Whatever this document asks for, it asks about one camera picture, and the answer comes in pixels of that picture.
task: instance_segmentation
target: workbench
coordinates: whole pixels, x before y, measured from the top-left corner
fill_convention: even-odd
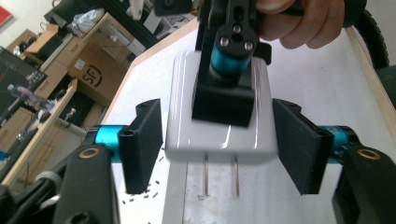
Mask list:
[[[197,25],[190,22],[135,59],[105,124],[129,124],[136,105],[161,98],[166,133],[173,61],[180,52],[194,50]],[[349,126],[364,145],[396,161],[396,113],[353,29],[321,49],[271,45],[273,98],[300,105],[317,125]],[[121,222],[151,224],[335,223],[332,196],[341,168],[328,164],[319,195],[301,196],[278,158],[239,165],[236,197],[231,164],[209,164],[209,196],[204,195],[203,163],[169,161],[160,150],[149,191],[141,195],[125,193],[120,165],[113,164]]]

